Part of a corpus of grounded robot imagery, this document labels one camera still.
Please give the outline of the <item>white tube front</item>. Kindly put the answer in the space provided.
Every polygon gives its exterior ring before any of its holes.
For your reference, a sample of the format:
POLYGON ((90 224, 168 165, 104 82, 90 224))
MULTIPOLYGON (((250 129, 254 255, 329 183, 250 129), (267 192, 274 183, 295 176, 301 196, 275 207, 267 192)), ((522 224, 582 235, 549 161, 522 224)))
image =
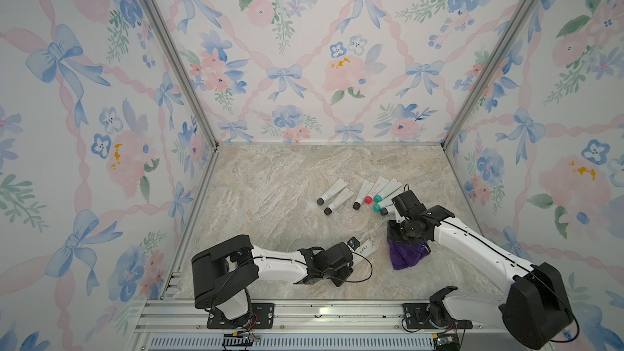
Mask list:
POLYGON ((389 216, 392 216, 392 215, 396 215, 396 214, 397 214, 396 212, 397 212, 397 209, 396 209, 396 207, 395 207, 395 206, 393 206, 393 205, 383 207, 383 208, 380 210, 380 214, 381 214, 381 215, 389 215, 389 216))

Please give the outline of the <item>purple cloth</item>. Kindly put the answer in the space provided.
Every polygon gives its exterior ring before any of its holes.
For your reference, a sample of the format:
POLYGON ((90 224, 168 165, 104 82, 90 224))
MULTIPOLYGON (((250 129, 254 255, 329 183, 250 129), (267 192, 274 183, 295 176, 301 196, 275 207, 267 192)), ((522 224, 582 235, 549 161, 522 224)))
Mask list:
POLYGON ((410 243, 396 242, 387 238, 390 261, 396 271, 416 266, 426 258, 431 249, 426 242, 414 241, 410 243))

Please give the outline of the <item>white tube grey cap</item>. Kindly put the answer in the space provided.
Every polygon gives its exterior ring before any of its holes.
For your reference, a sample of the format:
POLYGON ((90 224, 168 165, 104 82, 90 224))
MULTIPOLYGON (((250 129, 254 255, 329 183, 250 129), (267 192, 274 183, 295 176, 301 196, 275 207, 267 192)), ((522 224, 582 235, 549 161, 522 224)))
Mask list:
POLYGON ((375 212, 380 212, 383 208, 387 208, 388 206, 391 206, 393 204, 393 198, 395 198, 396 196, 398 196, 401 193, 402 193, 402 191, 400 189, 398 189, 395 192, 391 193, 386 198, 384 198, 381 201, 377 202, 375 204, 375 206, 373 206, 373 210, 375 212))

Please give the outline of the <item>white tube pink cap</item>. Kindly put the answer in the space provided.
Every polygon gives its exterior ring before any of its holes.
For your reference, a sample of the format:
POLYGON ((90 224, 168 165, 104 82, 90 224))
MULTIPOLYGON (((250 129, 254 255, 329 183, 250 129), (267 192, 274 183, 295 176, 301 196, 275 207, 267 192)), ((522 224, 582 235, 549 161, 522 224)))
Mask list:
POLYGON ((364 258, 369 258, 378 250, 378 246, 371 240, 368 239, 362 242, 356 250, 354 250, 354 261, 360 262, 364 260, 364 258))
POLYGON ((379 177, 377 181, 373 184, 367 196, 365 196, 364 202, 366 204, 371 204, 374 198, 378 195, 379 191, 384 189, 385 186, 389 183, 389 181, 383 177, 379 177))

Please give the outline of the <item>white toothpaste tube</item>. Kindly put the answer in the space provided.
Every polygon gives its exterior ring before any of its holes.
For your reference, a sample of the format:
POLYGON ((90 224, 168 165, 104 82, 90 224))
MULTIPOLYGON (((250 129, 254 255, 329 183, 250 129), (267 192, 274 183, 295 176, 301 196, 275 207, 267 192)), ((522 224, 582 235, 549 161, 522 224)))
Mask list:
POLYGON ((399 188, 401 188, 402 183, 399 182, 396 179, 392 179, 390 180, 390 182, 388 182, 385 187, 383 187, 378 193, 377 195, 374 196, 374 201, 375 203, 379 203, 381 201, 383 201, 385 198, 387 198, 390 194, 394 193, 396 190, 398 190, 399 188))

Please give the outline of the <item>white tube black cap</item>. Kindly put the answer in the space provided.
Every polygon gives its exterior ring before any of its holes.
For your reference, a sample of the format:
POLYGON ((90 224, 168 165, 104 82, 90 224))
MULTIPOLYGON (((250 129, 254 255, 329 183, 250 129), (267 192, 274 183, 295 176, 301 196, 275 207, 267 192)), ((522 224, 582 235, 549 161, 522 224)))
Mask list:
POLYGON ((360 190, 358 191, 358 195, 354 201, 353 204, 353 208, 355 210, 359 210, 360 207, 362 206, 362 204, 365 202, 365 199, 368 195, 368 193, 370 193, 371 189, 373 188, 374 183, 370 182, 369 180, 364 180, 364 182, 362 182, 362 185, 360 187, 360 190))

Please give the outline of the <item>white tube dark cap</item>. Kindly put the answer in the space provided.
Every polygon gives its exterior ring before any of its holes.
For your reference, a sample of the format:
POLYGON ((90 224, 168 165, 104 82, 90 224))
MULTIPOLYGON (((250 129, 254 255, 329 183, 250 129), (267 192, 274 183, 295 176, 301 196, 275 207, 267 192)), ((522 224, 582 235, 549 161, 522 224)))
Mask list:
POLYGON ((342 206, 345 202, 354 196, 354 192, 348 188, 344 188, 341 190, 338 195, 332 200, 332 202, 324 209, 323 213, 325 215, 330 215, 340 206, 342 206))

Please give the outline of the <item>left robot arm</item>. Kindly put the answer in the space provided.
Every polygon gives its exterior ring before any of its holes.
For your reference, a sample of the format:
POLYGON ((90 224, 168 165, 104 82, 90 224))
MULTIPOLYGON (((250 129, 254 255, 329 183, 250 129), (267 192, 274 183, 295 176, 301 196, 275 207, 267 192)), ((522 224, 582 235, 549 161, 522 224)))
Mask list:
POLYGON ((325 250, 265 250, 238 235, 197 253, 191 259, 194 307, 217 310, 233 321, 251 313, 248 287, 257 280, 295 285, 329 280, 336 287, 353 274, 355 252, 344 242, 325 250))

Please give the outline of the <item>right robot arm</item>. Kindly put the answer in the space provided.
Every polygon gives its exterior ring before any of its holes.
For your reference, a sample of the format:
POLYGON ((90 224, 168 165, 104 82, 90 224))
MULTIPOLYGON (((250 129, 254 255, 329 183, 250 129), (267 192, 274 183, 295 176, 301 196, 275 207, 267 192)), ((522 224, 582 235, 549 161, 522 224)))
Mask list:
POLYGON ((432 294, 427 307, 405 312, 406 325, 457 328, 461 321, 505 329, 515 341, 538 350, 561 342, 569 326, 578 328, 560 272, 548 263, 536 265, 487 241, 443 206, 426 207, 413 191, 393 196, 400 220, 388 221, 394 245, 427 246, 435 242, 452 250, 497 286, 499 294, 463 292, 446 286, 432 294))

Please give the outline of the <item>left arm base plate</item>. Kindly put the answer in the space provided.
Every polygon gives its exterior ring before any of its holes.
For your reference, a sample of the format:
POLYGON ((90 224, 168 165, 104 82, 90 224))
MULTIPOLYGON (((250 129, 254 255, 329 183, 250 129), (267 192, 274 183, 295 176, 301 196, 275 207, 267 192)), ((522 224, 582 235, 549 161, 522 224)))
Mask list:
POLYGON ((237 310, 226 312, 220 307, 213 308, 206 323, 208 329, 272 329, 275 318, 274 303, 252 302, 247 312, 240 315, 237 310))

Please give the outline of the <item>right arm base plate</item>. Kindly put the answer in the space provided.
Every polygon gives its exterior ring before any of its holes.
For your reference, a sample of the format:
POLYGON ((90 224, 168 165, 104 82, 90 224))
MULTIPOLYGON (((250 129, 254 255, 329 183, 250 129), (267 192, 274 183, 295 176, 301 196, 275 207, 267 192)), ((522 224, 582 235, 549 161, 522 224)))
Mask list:
POLYGON ((408 331, 422 331, 425 329, 449 330, 451 327, 472 329, 470 320, 456 320, 448 313, 428 302, 411 302, 402 305, 403 319, 401 325, 408 331))

